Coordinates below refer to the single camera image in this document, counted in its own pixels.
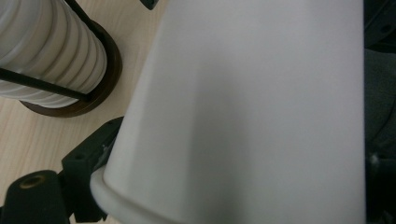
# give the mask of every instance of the brown wooden base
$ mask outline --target brown wooden base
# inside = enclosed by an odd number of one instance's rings
[[[101,25],[96,22],[94,22],[94,24],[96,26],[96,36],[102,42],[106,50],[107,68],[99,85],[93,91],[88,93],[90,100],[77,101],[72,105],[61,108],[46,108],[40,105],[21,102],[23,105],[41,115],[70,118],[93,110],[107,98],[107,96],[114,90],[114,87],[120,78],[122,59],[120,51],[113,38]]]

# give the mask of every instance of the wooden table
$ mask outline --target wooden table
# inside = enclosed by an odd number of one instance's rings
[[[38,115],[16,100],[0,97],[1,202],[14,180],[39,170],[61,171],[61,159],[69,151],[103,123],[124,115],[167,0],[161,0],[153,11],[139,0],[78,2],[118,44],[123,60],[120,81],[101,105],[71,119]],[[102,223],[118,222],[110,217]]]

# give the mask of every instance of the table top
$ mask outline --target table top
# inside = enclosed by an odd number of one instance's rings
[[[152,11],[138,0],[78,2],[116,41],[123,60],[120,80],[93,111],[69,119],[38,115],[17,100],[0,97],[1,204],[13,181],[34,171],[61,171],[61,159],[68,152],[105,122],[124,115],[167,0]],[[118,222],[110,217],[102,223]]]

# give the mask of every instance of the light wooden surface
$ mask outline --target light wooden surface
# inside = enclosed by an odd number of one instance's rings
[[[103,123],[123,116],[166,5],[149,11],[139,0],[78,0],[114,38],[123,59],[116,89],[88,114],[71,119],[38,115],[16,100],[0,98],[0,201],[16,179],[39,170],[61,171],[61,159]],[[118,223],[109,218],[102,223]]]

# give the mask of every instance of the ribbed white object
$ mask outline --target ribbed white object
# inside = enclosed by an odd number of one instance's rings
[[[88,93],[106,62],[102,43],[63,0],[0,0],[0,67]],[[47,108],[77,101],[2,80],[0,96]]]

